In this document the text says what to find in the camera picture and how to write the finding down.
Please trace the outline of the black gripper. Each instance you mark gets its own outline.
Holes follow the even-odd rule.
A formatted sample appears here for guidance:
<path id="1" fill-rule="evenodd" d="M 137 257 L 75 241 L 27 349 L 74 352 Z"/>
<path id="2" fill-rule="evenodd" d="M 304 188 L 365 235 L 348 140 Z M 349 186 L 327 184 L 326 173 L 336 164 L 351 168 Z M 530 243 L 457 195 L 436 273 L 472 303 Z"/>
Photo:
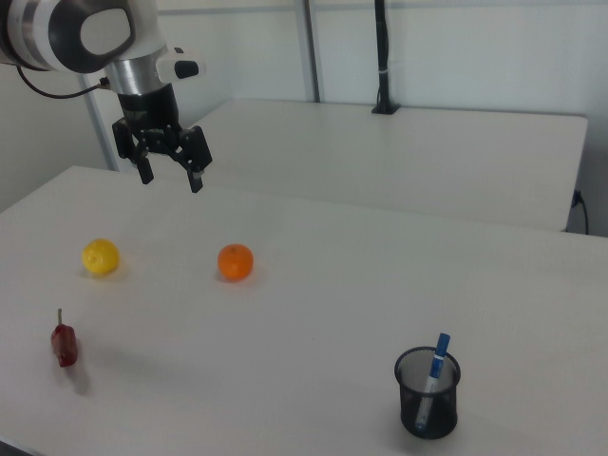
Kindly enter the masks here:
<path id="1" fill-rule="evenodd" d="M 154 179 L 147 155 L 168 156 L 187 170 L 191 191 L 198 193 L 213 158 L 199 126 L 181 127 L 173 87 L 118 98 L 123 117 L 112 125 L 112 132 L 119 156 L 137 168 L 144 185 Z"/>

